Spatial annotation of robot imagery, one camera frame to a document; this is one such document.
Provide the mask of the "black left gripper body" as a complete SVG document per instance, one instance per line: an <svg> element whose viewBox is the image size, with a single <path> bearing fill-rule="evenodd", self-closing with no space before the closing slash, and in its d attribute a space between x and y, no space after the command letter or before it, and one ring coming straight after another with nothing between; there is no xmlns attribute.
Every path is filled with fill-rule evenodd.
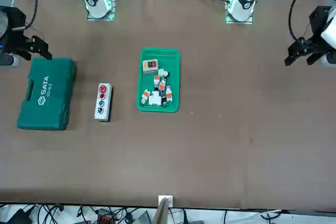
<svg viewBox="0 0 336 224"><path fill-rule="evenodd" d="M331 6L317 6L309 15L312 36L304 41L308 51L328 51L331 46L321 37Z"/></svg>

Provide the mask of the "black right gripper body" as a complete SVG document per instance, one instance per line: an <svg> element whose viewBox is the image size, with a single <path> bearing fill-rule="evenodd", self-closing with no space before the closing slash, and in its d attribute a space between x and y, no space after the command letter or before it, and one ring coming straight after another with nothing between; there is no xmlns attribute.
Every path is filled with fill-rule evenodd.
<svg viewBox="0 0 336 224"><path fill-rule="evenodd" d="M24 35L26 15L17 7L1 6L1 52L28 54L29 38Z"/></svg>

